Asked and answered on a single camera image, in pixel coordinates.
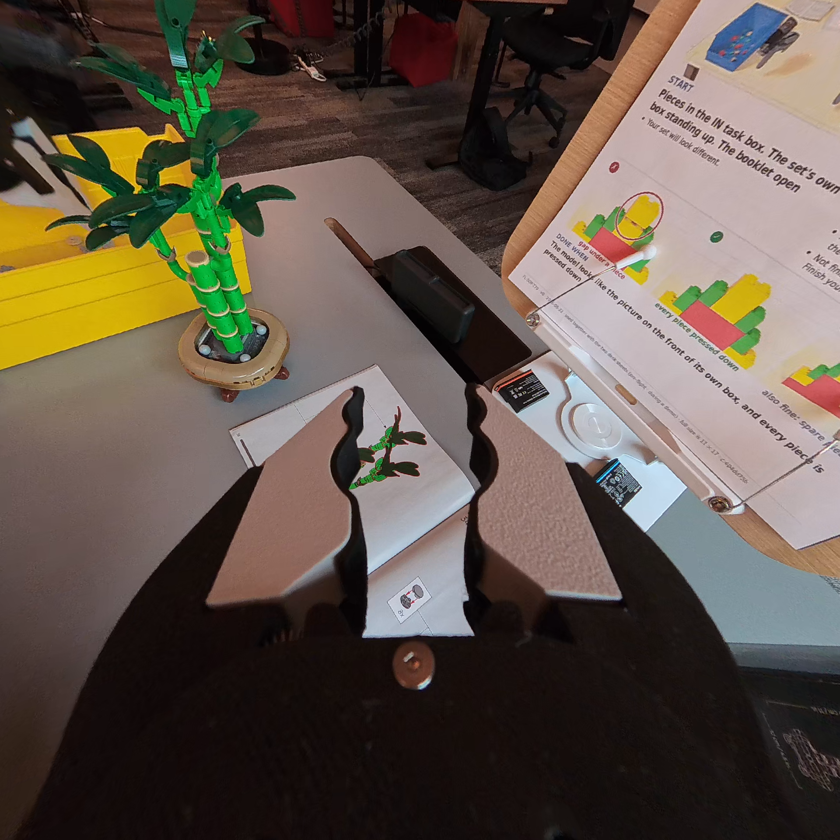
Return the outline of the green lego bamboo plant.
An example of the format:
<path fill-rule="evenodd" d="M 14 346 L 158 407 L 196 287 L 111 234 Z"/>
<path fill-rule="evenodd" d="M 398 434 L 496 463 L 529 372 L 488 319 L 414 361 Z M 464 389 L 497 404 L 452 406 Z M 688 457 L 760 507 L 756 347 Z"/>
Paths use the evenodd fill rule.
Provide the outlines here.
<path fill-rule="evenodd" d="M 232 220 L 253 236 L 263 235 L 259 203 L 296 197 L 279 185 L 246 192 L 238 183 L 222 188 L 219 151 L 252 128 L 259 115 L 245 108 L 214 110 L 207 91 L 218 84 L 225 61 L 255 61 L 251 45 L 240 33 L 265 20 L 241 17 L 218 38 L 203 35 L 190 52 L 187 41 L 196 2 L 156 1 L 154 7 L 179 92 L 115 45 L 100 43 L 102 57 L 81 58 L 76 65 L 133 84 L 152 106 L 178 118 L 189 141 L 150 142 L 136 164 L 136 186 L 131 186 L 111 168 L 98 143 L 68 135 L 78 156 L 48 154 L 46 161 L 100 185 L 109 198 L 89 214 L 58 218 L 45 230 L 87 225 L 89 250 L 121 235 L 127 235 L 136 249 L 151 242 L 176 278 L 191 288 L 202 311 L 182 337 L 181 363 L 193 379 L 218 388 L 223 400 L 231 403 L 243 390 L 289 376 L 283 364 L 290 346 L 288 331 L 265 311 L 258 313 L 257 320 L 252 318 L 230 256 L 229 235 Z"/>

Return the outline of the instruction sheet on wooden stand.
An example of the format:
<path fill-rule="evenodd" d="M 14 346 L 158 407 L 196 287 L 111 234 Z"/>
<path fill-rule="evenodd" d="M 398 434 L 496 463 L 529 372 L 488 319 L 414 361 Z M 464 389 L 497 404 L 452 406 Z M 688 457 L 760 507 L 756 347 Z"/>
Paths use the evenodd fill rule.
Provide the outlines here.
<path fill-rule="evenodd" d="M 712 478 L 696 456 L 679 448 L 664 426 L 642 408 L 635 393 L 618 384 L 560 328 L 550 326 L 547 318 L 537 313 L 535 304 L 510 279 L 512 271 L 594 164 L 698 4 L 698 1 L 658 3 L 511 235 L 502 258 L 501 283 L 510 304 L 531 331 L 574 373 L 582 375 L 584 383 L 654 451 L 705 508 L 718 512 L 718 499 L 729 495 L 721 491 L 721 481 Z"/>

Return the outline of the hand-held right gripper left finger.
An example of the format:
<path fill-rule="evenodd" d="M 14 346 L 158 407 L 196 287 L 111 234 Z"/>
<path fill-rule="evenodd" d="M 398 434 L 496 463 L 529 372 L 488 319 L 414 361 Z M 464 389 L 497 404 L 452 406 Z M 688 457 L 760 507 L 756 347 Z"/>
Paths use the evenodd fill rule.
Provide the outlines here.
<path fill-rule="evenodd" d="M 321 606 L 364 633 L 368 571 L 359 503 L 364 392 L 340 393 L 268 457 L 206 605 L 279 604 L 298 632 Z"/>

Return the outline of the black office chair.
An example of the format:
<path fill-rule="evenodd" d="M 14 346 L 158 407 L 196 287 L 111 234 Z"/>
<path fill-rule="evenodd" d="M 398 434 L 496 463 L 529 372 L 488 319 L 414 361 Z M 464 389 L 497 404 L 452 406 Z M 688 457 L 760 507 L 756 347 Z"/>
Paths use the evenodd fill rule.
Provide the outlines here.
<path fill-rule="evenodd" d="M 537 108 L 554 129 L 549 147 L 557 148 L 568 112 L 541 89 L 543 76 L 563 80 L 561 69 L 585 70 L 598 58 L 614 60 L 633 7 L 632 1 L 569 1 L 554 7 L 551 15 L 508 20 L 503 43 L 529 71 L 524 86 L 511 91 L 515 103 L 505 123 Z"/>

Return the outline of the black floor bag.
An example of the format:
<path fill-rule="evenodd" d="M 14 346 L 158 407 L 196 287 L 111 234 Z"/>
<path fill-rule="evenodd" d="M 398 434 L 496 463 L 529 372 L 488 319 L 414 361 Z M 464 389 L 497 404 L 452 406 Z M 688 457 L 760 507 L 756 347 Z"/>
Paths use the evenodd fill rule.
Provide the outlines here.
<path fill-rule="evenodd" d="M 507 126 L 497 108 L 486 108 L 465 131 L 458 147 L 458 165 L 477 184 L 494 192 L 522 181 L 529 163 L 513 155 Z"/>

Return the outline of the black desk power box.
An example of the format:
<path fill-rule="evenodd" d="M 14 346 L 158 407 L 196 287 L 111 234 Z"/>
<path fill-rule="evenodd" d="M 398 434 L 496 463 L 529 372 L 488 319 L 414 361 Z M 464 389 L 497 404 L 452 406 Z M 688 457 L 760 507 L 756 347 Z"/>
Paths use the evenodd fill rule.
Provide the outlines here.
<path fill-rule="evenodd" d="M 519 367 L 529 347 L 427 247 L 374 261 L 376 279 L 465 382 Z"/>

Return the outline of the small black battery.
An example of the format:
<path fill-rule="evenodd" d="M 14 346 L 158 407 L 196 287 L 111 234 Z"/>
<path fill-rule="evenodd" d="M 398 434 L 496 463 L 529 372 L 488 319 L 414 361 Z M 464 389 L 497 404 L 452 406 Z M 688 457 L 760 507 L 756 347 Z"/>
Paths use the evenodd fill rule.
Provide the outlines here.
<path fill-rule="evenodd" d="M 619 458 L 609 460 L 593 476 L 595 483 L 604 489 L 620 508 L 635 498 L 642 489 L 638 480 L 629 472 Z"/>
<path fill-rule="evenodd" d="M 549 390 L 532 369 L 517 371 L 496 383 L 492 390 L 516 414 L 550 396 Z"/>

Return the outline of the white board stand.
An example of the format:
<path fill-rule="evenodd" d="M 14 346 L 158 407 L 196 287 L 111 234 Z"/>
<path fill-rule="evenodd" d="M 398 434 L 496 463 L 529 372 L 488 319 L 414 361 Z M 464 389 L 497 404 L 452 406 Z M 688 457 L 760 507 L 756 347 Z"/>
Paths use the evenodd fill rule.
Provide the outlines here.
<path fill-rule="evenodd" d="M 517 329 L 529 324 L 531 343 L 544 343 L 542 356 L 525 363 L 549 395 L 523 408 L 518 417 L 568 460 L 591 475 L 611 459 L 620 460 L 640 483 L 641 490 L 625 505 L 625 512 L 643 530 L 649 529 L 689 489 L 707 512 L 711 499 L 735 505 L 739 492 L 716 476 L 674 429 L 638 401 L 641 392 L 629 391 L 585 348 L 563 337 L 546 318 L 519 318 Z"/>

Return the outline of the black printed box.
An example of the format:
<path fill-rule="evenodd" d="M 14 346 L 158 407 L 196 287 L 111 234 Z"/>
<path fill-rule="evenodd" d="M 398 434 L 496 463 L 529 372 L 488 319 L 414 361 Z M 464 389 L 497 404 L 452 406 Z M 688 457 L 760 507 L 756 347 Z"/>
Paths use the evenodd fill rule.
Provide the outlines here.
<path fill-rule="evenodd" d="M 839 838 L 839 676 L 740 668 L 787 798 L 808 838 Z"/>

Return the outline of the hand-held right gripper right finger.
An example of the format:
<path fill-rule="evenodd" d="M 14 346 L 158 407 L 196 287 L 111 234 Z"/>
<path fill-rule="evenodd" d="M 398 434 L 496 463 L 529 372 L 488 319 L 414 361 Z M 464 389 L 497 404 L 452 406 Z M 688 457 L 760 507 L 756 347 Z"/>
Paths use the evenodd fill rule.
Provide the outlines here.
<path fill-rule="evenodd" d="M 558 600 L 620 604 L 622 594 L 561 454 L 483 386 L 467 384 L 469 504 L 464 573 L 470 627 L 491 606 L 519 611 L 514 626 L 548 631 Z"/>

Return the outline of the red storage bin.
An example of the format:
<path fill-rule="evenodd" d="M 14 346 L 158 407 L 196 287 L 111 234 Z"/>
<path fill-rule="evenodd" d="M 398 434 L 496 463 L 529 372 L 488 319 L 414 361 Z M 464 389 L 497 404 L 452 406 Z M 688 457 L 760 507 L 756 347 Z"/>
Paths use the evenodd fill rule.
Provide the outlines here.
<path fill-rule="evenodd" d="M 332 1 L 268 1 L 272 21 L 290 37 L 334 37 Z"/>
<path fill-rule="evenodd" d="M 395 21 L 390 66 L 412 87 L 425 87 L 449 78 L 457 45 L 455 24 L 407 14 Z"/>

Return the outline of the yellow plastic bin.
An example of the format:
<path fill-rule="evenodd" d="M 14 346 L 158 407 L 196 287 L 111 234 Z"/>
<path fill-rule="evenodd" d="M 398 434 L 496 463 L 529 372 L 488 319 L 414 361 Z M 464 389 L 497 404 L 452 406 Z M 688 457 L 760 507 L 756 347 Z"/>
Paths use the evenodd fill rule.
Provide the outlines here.
<path fill-rule="evenodd" d="M 82 134 L 107 153 L 111 168 L 136 186 L 135 168 L 152 141 L 188 141 L 172 128 L 150 140 L 139 129 Z M 58 148 L 78 156 L 68 136 Z M 2 205 L 2 369 L 136 327 L 200 309 L 191 288 L 170 271 L 151 242 L 134 248 L 127 235 L 95 250 L 89 228 L 58 218 L 87 215 L 109 199 L 98 184 L 68 173 L 85 200 L 72 209 L 12 209 Z M 230 256 L 243 294 L 250 290 L 243 231 L 231 221 Z"/>

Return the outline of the lego instruction booklet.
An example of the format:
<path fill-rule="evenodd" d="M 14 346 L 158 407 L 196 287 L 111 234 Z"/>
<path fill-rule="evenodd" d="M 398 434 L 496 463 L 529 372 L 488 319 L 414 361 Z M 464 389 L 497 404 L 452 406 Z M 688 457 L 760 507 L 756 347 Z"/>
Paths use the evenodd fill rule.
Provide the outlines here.
<path fill-rule="evenodd" d="M 354 385 L 364 391 L 362 467 L 351 490 L 368 555 L 365 635 L 470 636 L 464 547 L 474 488 L 377 365 L 230 435 L 246 465 L 260 466 Z"/>

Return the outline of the black floor stand pole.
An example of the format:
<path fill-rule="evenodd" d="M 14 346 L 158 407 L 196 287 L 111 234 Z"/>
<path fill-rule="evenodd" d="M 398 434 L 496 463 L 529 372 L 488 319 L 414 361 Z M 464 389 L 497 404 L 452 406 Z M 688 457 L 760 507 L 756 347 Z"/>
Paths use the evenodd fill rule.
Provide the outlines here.
<path fill-rule="evenodd" d="M 279 76 L 291 70 L 291 52 L 285 45 L 264 36 L 248 37 L 245 41 L 251 47 L 254 59 L 235 62 L 243 71 L 259 76 Z"/>

